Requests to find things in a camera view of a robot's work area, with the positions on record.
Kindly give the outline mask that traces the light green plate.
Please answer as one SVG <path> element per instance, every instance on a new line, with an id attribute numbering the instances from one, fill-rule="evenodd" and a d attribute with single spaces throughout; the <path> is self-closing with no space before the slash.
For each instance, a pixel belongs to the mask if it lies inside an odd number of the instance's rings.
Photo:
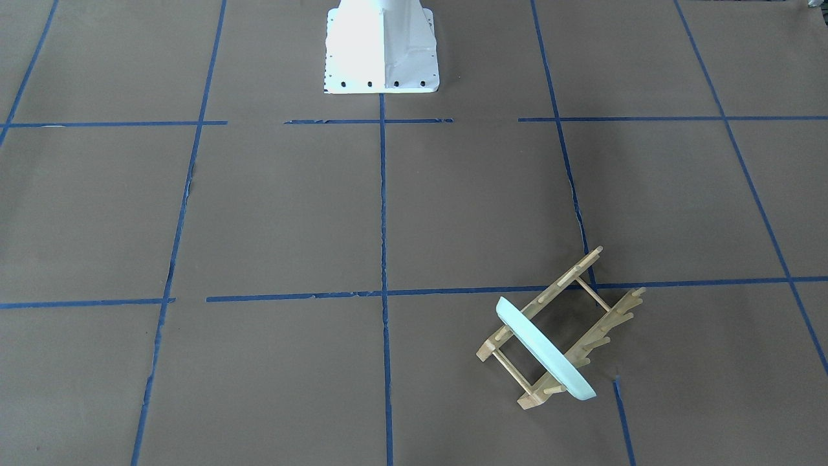
<path id="1" fill-rule="evenodd" d="M 500 297 L 496 313 L 527 351 L 550 372 L 577 400 L 585 401 L 596 396 L 585 380 L 564 354 L 508 299 Z"/>

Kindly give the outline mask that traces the wooden dish rack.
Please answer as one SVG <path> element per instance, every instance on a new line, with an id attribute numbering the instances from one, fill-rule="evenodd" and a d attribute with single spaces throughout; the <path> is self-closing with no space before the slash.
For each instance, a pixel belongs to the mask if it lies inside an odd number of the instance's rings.
<path id="1" fill-rule="evenodd" d="M 519 309 L 574 364 L 580 374 L 580 370 L 591 363 L 591 352 L 610 343 L 610 331 L 633 318 L 632 310 L 642 304 L 646 292 L 645 287 L 631 289 L 613 304 L 602 298 L 597 286 L 583 278 L 600 259 L 602 251 L 602 247 L 589 251 Z M 501 327 L 482 343 L 476 356 L 481 362 L 494 358 L 520 385 L 523 395 L 517 403 L 521 409 L 539 407 L 556 394 L 571 395 L 529 351 L 532 359 L 544 369 L 544 374 L 538 380 L 531 381 L 521 373 L 502 349 L 513 342 L 518 342 L 527 351 L 502 322 Z"/>

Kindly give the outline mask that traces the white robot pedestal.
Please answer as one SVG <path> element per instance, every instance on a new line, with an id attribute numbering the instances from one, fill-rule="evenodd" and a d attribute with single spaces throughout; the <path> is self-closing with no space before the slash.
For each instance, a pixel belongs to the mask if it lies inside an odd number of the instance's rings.
<path id="1" fill-rule="evenodd" d="M 434 93 L 435 18 L 420 1 L 341 1 L 326 19 L 323 92 Z"/>

